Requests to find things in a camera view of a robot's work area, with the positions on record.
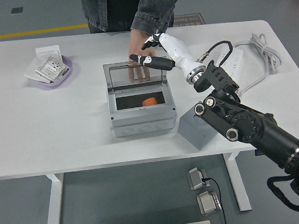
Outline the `person's left hand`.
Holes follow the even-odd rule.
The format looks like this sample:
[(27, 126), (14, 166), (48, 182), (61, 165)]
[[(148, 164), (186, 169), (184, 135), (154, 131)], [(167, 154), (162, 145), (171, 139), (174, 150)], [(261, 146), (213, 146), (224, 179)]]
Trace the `person's left hand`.
[[(131, 54), (142, 56), (155, 56), (155, 48), (150, 47), (145, 50), (142, 49), (143, 44), (151, 35), (138, 29), (132, 29), (129, 38), (128, 56)], [(128, 77), (130, 82), (135, 81), (135, 76), (139, 82), (143, 82), (143, 74), (140, 67), (129, 68)]]

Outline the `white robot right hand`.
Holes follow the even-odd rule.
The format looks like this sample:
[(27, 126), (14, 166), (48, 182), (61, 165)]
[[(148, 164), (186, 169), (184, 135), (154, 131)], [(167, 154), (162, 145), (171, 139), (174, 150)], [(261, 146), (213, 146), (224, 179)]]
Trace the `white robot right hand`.
[(205, 65), (196, 61), (183, 41), (166, 33), (158, 33), (149, 37), (142, 48), (146, 49), (157, 45), (162, 46), (169, 58), (137, 54), (132, 54), (129, 57), (132, 61), (152, 69), (171, 71), (177, 67), (183, 71), (183, 75), (190, 85), (194, 84), (206, 71)]

